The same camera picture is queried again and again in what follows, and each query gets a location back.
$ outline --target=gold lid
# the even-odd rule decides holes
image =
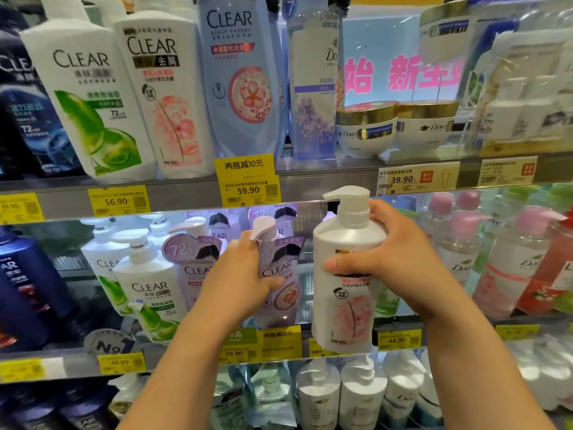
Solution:
[[[374,101],[348,105],[336,111],[337,125],[353,127],[370,125],[395,119],[398,116],[398,101]]]
[[[404,119],[454,117],[459,106],[458,101],[402,101],[398,105],[398,117]]]
[[[456,0],[430,7],[420,14],[420,27],[434,21],[458,16],[469,16],[469,0]]]

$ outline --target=yellow sign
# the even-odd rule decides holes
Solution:
[[[89,188],[95,217],[150,213],[145,186]]]
[[[0,222],[3,225],[43,222],[36,193],[0,195]]]
[[[257,330],[257,342],[262,362],[303,358],[303,339],[299,325]]]
[[[460,162],[381,167],[376,196],[455,190],[459,173]]]
[[[243,327],[231,333],[219,355],[219,365],[258,362],[257,329]]]
[[[223,208],[281,203],[273,154],[213,160]]]
[[[521,186],[534,181],[537,156],[481,161],[478,187]]]
[[[352,0],[351,5],[363,4],[366,6],[431,6],[442,4],[443,0]]]
[[[378,350],[401,350],[422,346],[422,329],[378,332]]]
[[[0,377],[3,383],[33,382],[45,379],[46,369],[39,358],[0,362]]]
[[[311,358],[329,358],[332,356],[342,356],[340,353],[334,353],[333,351],[323,349],[314,338],[308,340],[308,352]]]
[[[535,337],[540,325],[497,325],[496,332],[504,341],[530,340]]]
[[[143,353],[104,354],[97,357],[100,371],[104,376],[125,373],[145,373]]]

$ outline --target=purple stripe label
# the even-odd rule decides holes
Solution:
[[[336,90],[336,83],[295,87],[295,93],[334,92],[335,90]]]

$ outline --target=person's left hand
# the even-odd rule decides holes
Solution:
[[[205,277],[193,311],[204,311],[206,322],[222,322],[227,330],[236,328],[254,314],[273,289],[284,283],[282,277],[258,276],[258,247],[250,240],[251,231],[234,239]]]

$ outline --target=pink cap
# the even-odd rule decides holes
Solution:
[[[487,214],[473,211],[454,211],[450,219],[450,230],[455,237],[469,237],[477,233],[478,225],[482,220],[490,217]]]
[[[463,190],[455,204],[464,211],[475,211],[480,206],[481,190]]]
[[[549,225],[549,220],[565,220],[566,218],[566,216],[548,208],[526,206],[515,220],[515,227],[530,235],[542,235]]]
[[[455,197],[452,193],[447,191],[439,191],[432,195],[428,210],[437,216],[448,216],[452,212],[452,204]]]

